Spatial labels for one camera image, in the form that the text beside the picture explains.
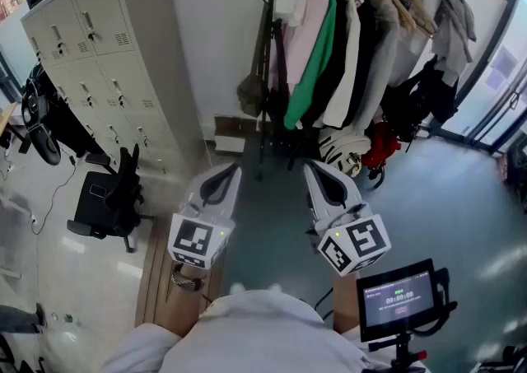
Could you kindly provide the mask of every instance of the monitor screen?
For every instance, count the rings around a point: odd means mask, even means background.
[[[428,271],[364,290],[366,326],[405,319],[434,307]]]

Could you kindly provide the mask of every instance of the black jacket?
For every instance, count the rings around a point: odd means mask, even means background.
[[[325,70],[315,83],[311,106],[301,118],[304,128],[311,127],[328,106],[331,96],[344,75],[346,67],[346,0],[337,0],[333,48]]]

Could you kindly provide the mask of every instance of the gray floor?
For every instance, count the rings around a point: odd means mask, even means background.
[[[258,183],[257,161],[258,143],[248,142],[223,292],[233,282],[247,289],[278,282],[313,305],[331,287],[330,267],[304,235],[310,212],[301,167],[289,172],[283,159],[268,158]],[[357,185],[382,216],[393,246],[363,276],[427,258],[450,271],[458,310],[438,334],[412,342],[414,350],[428,350],[432,371],[469,372],[476,360],[527,338],[527,217],[502,184],[496,160],[421,139],[409,154],[389,159],[379,189],[370,190],[364,171]]]

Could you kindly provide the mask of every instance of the person's forearm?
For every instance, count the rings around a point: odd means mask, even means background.
[[[333,329],[345,333],[359,325],[358,273],[346,277],[333,274]]]
[[[185,264],[181,268],[181,274],[194,279],[204,278],[207,272]],[[201,291],[186,291],[174,286],[157,324],[181,338],[184,337],[198,321],[201,295]]]

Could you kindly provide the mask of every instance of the strap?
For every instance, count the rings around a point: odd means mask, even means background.
[[[286,97],[288,102],[289,86],[287,85],[286,51],[283,47],[282,19],[277,19],[273,23],[273,36],[277,46],[278,92],[282,97]]]
[[[253,76],[258,74],[257,73],[258,62],[261,59],[260,54],[262,50],[262,42],[264,40],[265,22],[267,20],[268,10],[269,10],[268,3],[263,1],[262,16],[260,17],[260,26],[258,28],[258,36],[256,37],[256,45],[254,47],[253,63],[250,67],[250,74]]]

